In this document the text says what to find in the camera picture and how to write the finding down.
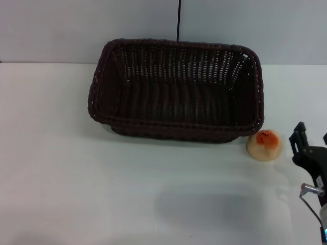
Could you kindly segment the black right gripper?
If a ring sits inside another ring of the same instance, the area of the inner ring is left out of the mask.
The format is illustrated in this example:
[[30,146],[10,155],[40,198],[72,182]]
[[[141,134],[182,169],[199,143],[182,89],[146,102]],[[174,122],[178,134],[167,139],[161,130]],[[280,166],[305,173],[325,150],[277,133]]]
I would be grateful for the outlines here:
[[[327,145],[327,134],[323,136],[323,140]],[[324,194],[318,199],[320,203],[326,203],[326,148],[309,146],[303,122],[299,122],[294,128],[289,141],[294,155],[293,162],[310,174],[315,187],[324,190]]]

